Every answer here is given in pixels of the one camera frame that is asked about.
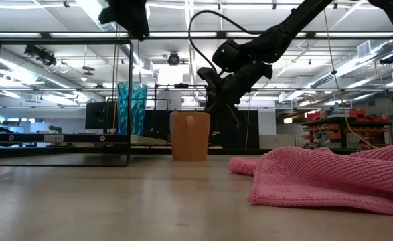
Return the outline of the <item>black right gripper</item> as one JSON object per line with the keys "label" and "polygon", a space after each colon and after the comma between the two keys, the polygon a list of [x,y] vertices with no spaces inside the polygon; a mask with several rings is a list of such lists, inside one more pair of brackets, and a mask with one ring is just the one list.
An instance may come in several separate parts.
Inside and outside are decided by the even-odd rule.
{"label": "black right gripper", "polygon": [[273,69],[272,65],[264,62],[251,62],[224,78],[207,67],[200,68],[197,74],[208,83],[206,88],[208,100],[204,111],[216,112],[226,104],[234,121],[239,125],[242,122],[242,116],[234,105],[238,104],[240,99],[250,92],[254,84],[263,76],[271,79]]}

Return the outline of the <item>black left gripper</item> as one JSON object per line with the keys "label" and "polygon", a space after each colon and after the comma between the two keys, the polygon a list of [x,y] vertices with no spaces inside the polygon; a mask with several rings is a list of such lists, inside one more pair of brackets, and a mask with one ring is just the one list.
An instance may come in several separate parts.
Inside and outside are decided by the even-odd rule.
{"label": "black left gripper", "polygon": [[149,37],[146,0],[106,0],[99,13],[101,24],[116,22],[136,39]]}

